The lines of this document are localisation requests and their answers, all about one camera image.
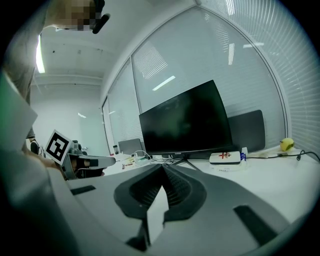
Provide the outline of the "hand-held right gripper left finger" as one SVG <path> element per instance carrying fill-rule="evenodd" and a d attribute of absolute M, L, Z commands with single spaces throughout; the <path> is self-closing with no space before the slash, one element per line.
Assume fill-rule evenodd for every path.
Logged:
<path fill-rule="evenodd" d="M 148 248 L 164 230 L 160 164 L 68 182 L 75 198 L 113 237 Z"/>

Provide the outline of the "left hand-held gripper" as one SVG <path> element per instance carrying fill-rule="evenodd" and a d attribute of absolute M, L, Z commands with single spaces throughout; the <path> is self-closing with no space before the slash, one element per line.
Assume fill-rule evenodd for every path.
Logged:
<path fill-rule="evenodd" d="M 84 168 L 88 170 L 106 169 L 116 163 L 116 159 L 111 156 L 83 155 L 81 145 L 77 140 L 70 140 L 56 129 L 52 132 L 44 152 L 60 167 L 67 180 L 77 178 L 71 156 L 83 160 Z"/>

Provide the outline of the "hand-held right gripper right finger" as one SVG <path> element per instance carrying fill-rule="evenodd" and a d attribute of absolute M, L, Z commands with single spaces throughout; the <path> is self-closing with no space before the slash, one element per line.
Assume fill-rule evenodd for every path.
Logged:
<path fill-rule="evenodd" d="M 151 246 L 153 256 L 237 256 L 260 245 L 235 212 L 248 206 L 276 234 L 289 222 L 274 207 L 234 181 L 200 170 L 175 169 L 206 189 L 202 207 L 189 219 L 165 223 Z"/>

